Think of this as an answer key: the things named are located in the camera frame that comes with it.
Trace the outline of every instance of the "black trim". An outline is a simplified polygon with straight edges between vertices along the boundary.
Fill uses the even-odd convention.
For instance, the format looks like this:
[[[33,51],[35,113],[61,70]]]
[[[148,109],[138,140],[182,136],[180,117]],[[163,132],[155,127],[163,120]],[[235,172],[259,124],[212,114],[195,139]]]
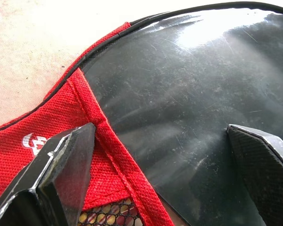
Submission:
[[[134,31],[136,31],[140,28],[143,28],[143,27],[145,27],[145,26],[147,26],[147,25],[149,25],[153,22],[163,20],[163,19],[166,19],[168,17],[177,16],[177,15],[185,14],[185,13],[197,12],[197,11],[226,9],[226,8],[261,9],[261,10],[273,11],[273,12],[276,12],[276,13],[283,14],[283,7],[280,7],[280,6],[276,6],[276,5],[272,5],[272,4],[268,4],[268,3],[261,3],[261,2],[241,1],[241,2],[217,3],[217,4],[211,4],[211,5],[204,5],[204,6],[186,8],[186,9],[181,9],[181,10],[174,11],[174,12],[166,12],[166,13],[156,14],[154,16],[144,17],[142,19],[131,22],[130,23],[131,27],[127,28],[124,31],[121,31],[117,35],[114,35],[110,39],[102,42],[101,44],[99,44],[98,46],[96,46],[95,48],[90,50],[90,52],[86,53],[81,59],[79,59],[78,62],[69,70],[69,72],[66,74],[66,76],[61,81],[61,83],[37,107],[35,107],[32,111],[28,112],[26,115],[22,116],[21,118],[15,120],[14,122],[12,122],[12,123],[10,123],[6,126],[1,127],[0,131],[8,128],[9,126],[16,124],[17,122],[21,121],[22,119],[26,118],[30,114],[37,111],[41,106],[43,106],[48,100],[50,100],[58,92],[58,90],[65,84],[66,80],[73,74],[73,72],[75,72],[75,70],[77,68],[79,68],[79,66],[82,63],[84,63],[87,60],[87,58],[92,56],[94,53],[96,53],[99,49],[106,46],[107,44],[112,43],[112,42],[118,40],[119,38],[124,37],[124,36],[134,32]]]
[[[239,2],[225,2],[225,3],[217,3],[211,5],[204,5],[204,6],[196,6],[192,8],[180,9],[178,11],[173,12],[166,12],[157,14],[154,16],[146,17],[144,20],[136,20],[130,23],[132,26],[128,29],[119,33],[121,37],[136,31],[140,28],[143,28],[151,23],[157,22],[159,20],[163,20],[172,16],[177,16],[180,14],[185,13],[193,13],[198,11],[206,11],[206,10],[214,10],[214,9],[226,9],[226,8],[249,8],[249,9],[261,9],[264,11],[273,11],[275,13],[283,14],[283,7],[268,4],[268,3],[261,3],[261,2],[252,2],[252,1],[239,1]]]
[[[88,53],[86,53],[81,59],[78,60],[78,62],[69,70],[69,72],[65,75],[65,77],[62,79],[62,81],[60,82],[59,85],[57,85],[57,87],[48,95],[48,97],[46,99],[44,99],[37,107],[35,107],[32,111],[28,112],[26,115],[23,115],[21,118],[13,121],[12,123],[3,126],[0,128],[1,130],[4,130],[14,124],[16,124],[17,122],[21,121],[22,119],[26,118],[27,116],[29,116],[30,114],[34,113],[35,111],[37,111],[40,107],[42,107],[47,101],[49,101],[58,91],[59,89],[65,84],[66,80],[76,71],[76,69],[79,68],[79,66],[84,63],[91,55],[93,55],[94,53],[96,53],[99,49],[105,47],[107,44],[114,42],[115,40],[119,39],[120,36],[119,34],[114,35],[113,37],[111,37],[110,39],[102,42],[101,44],[97,45],[96,47],[94,47],[92,50],[90,50]]]

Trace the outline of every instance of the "black mesh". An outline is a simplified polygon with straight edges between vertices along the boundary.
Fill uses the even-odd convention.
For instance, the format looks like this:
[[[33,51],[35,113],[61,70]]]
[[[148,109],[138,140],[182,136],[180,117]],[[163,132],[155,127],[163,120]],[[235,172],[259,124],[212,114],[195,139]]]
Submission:
[[[143,226],[130,198],[83,211],[77,226]]]

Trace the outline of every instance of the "scratch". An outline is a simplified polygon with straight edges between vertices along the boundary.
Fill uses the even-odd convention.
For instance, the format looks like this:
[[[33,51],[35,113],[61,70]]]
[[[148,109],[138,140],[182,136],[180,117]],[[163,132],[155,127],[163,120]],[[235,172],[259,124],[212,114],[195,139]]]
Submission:
[[[192,93],[189,92],[188,90],[187,90],[187,93],[190,94],[190,95],[193,96],[193,97],[195,96],[194,94],[192,94]]]
[[[161,51],[163,54],[164,54],[164,56],[165,56],[165,59],[166,59],[166,54],[165,54],[165,52],[164,51]]]
[[[246,31],[244,31],[248,36],[250,36],[255,42],[257,42],[257,40],[255,40],[250,34],[248,34]]]
[[[176,31],[177,31],[177,34],[181,34],[182,32],[181,31],[179,31],[176,27],[177,27],[178,25],[176,25],[176,26],[172,26],[172,28],[173,29],[175,29]]]
[[[208,106],[208,107],[206,107],[205,109],[202,109],[202,110],[200,110],[200,111],[198,111],[198,112],[203,112],[204,110],[209,109],[210,107],[214,106],[215,104],[217,104],[217,103],[219,103],[219,102],[220,102],[220,101],[217,101],[217,102],[215,102],[214,104],[212,104],[211,106]]]
[[[105,92],[108,93],[103,84],[102,84],[102,87],[103,87],[103,89],[105,90]]]
[[[180,141],[179,141],[179,139],[178,139],[178,137],[177,137],[177,136],[176,136],[176,139],[177,139],[177,141],[178,141],[178,143],[179,143],[179,145],[180,145],[181,149],[182,149],[182,150],[184,150],[183,145],[180,143]]]
[[[151,44],[150,44],[151,45]],[[157,48],[155,48],[153,45],[151,45],[156,51],[157,51]]]
[[[228,47],[231,49],[231,52],[234,54],[234,51],[233,51],[232,47],[230,46],[230,44],[227,42],[226,38],[223,35],[222,35],[222,37],[224,38],[224,40],[227,43]]]
[[[172,97],[171,95],[170,95],[170,97],[174,100],[174,101],[176,101],[177,103],[179,103],[177,100],[175,100],[174,99],[174,97]]]
[[[168,42],[173,43],[174,45],[176,45],[176,46],[178,46],[179,48],[183,49],[184,51],[186,51],[187,53],[191,54],[191,56],[195,58],[195,56],[194,56],[190,51],[188,51],[185,47],[182,47],[181,45],[178,45],[177,43],[175,43],[175,42],[173,42],[173,41],[170,41],[170,40],[168,40],[168,39],[162,39],[162,40],[166,40],[166,41],[168,41]]]
[[[261,112],[262,110],[258,110],[258,111],[252,111],[252,112],[249,112],[249,113],[254,113],[254,112]]]
[[[142,69],[142,70],[145,70],[145,71],[148,71],[148,72],[150,72],[151,70],[149,70],[149,69],[146,69],[146,68],[142,68],[142,67],[138,67],[139,69]]]
[[[195,131],[193,130],[193,133],[195,134],[195,137],[198,139],[198,137],[197,137],[197,135],[196,135],[196,133],[195,133]]]

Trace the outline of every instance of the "stitching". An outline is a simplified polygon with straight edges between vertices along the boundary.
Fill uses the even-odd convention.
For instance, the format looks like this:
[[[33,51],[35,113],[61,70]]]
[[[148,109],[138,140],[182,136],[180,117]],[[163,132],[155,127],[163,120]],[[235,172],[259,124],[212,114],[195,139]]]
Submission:
[[[118,175],[119,175],[120,178],[122,179],[124,185],[127,187],[127,189],[129,190],[129,192],[131,193],[131,196],[133,197],[133,199],[136,200],[135,203],[137,203],[137,201],[138,201],[138,203],[141,204],[141,207],[143,208],[143,211],[144,211],[144,212],[146,213],[146,215],[148,216],[147,218],[148,218],[148,220],[149,220],[150,223],[151,223],[150,225],[155,225],[155,224],[152,223],[152,219],[151,219],[151,217],[149,217],[149,216],[151,216],[151,215],[150,215],[149,212],[147,211],[147,208],[145,208],[144,203],[138,198],[138,196],[137,196],[136,193],[135,193],[135,190],[131,187],[130,183],[127,181],[126,176],[121,172],[121,170],[120,170],[119,167],[117,166],[117,165],[119,164],[118,161],[116,161],[116,160],[112,157],[112,155],[110,155],[110,154],[108,154],[108,153],[106,152],[106,150],[107,150],[108,148],[106,147],[105,142],[103,142],[101,139],[99,139],[97,135],[96,135],[96,138],[97,138],[97,140],[100,142],[100,144],[103,145],[103,148],[104,148],[104,150],[105,150],[105,154],[106,154],[107,157],[110,159],[110,161],[111,161],[113,167],[115,168],[115,170],[117,171]]]
[[[80,105],[80,107],[81,107],[81,110],[84,112],[87,121],[91,121],[90,118],[89,118],[89,115],[88,115],[87,112],[85,111],[85,108],[84,108],[84,106],[83,106],[83,104],[82,104],[82,101],[81,101],[79,95],[78,95],[78,92],[77,92],[77,90],[76,90],[76,88],[75,88],[74,83],[73,83],[71,80],[67,80],[67,83],[70,85],[71,90],[72,90],[72,92],[74,93],[75,98],[77,99],[77,102],[79,102],[79,105]]]
[[[90,118],[89,118],[89,114],[87,113],[87,111],[86,111],[84,105],[82,104],[82,101],[81,101],[80,96],[79,96],[79,94],[78,94],[78,92],[77,92],[77,89],[75,88],[75,84],[72,83],[72,81],[70,81],[70,80],[69,80],[69,82],[71,82],[71,85],[72,85],[72,87],[73,87],[73,91],[75,92],[75,95],[76,95],[78,101],[80,102],[80,106],[82,107],[82,110],[83,110],[84,113],[87,115],[87,118],[89,119],[89,121],[91,121]],[[104,118],[105,118],[105,120],[102,121],[102,122],[99,122],[99,123],[96,125],[96,127],[98,127],[100,124],[102,124],[102,123],[104,123],[104,122],[106,122],[106,123],[108,124],[108,121],[107,121],[107,119],[106,119],[105,116],[104,116]],[[136,195],[134,189],[131,187],[130,183],[127,181],[125,175],[121,172],[121,170],[120,170],[119,167],[117,166],[117,165],[119,164],[119,162],[116,161],[110,154],[107,153],[106,150],[107,150],[108,148],[106,147],[105,142],[103,142],[101,139],[99,139],[99,137],[98,137],[97,134],[95,135],[95,137],[96,137],[97,140],[100,142],[100,144],[103,145],[105,154],[106,154],[107,157],[110,159],[110,161],[111,161],[113,167],[115,168],[115,170],[117,171],[118,175],[119,175],[120,178],[122,179],[122,181],[123,181],[124,185],[126,186],[126,188],[129,190],[129,193],[131,194],[131,196],[133,196],[133,198],[136,199],[136,200],[138,201],[138,203],[140,203],[140,207],[142,207],[142,208],[143,208],[143,212],[146,213],[147,219],[150,221],[150,225],[155,225],[155,224],[152,223],[152,219],[151,219],[152,217],[150,217],[151,215],[148,213],[147,209],[145,208],[145,204],[139,200],[139,198],[137,197],[137,195]]]

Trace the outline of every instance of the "textured black plastic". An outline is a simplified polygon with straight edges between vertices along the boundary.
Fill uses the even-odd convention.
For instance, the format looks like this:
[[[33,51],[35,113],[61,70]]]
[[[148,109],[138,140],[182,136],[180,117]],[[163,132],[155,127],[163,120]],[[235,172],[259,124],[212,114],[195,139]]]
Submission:
[[[95,126],[74,130],[38,186],[45,211],[57,225],[75,225],[90,181]]]
[[[254,135],[228,130],[243,181],[267,226],[283,226],[283,163]]]

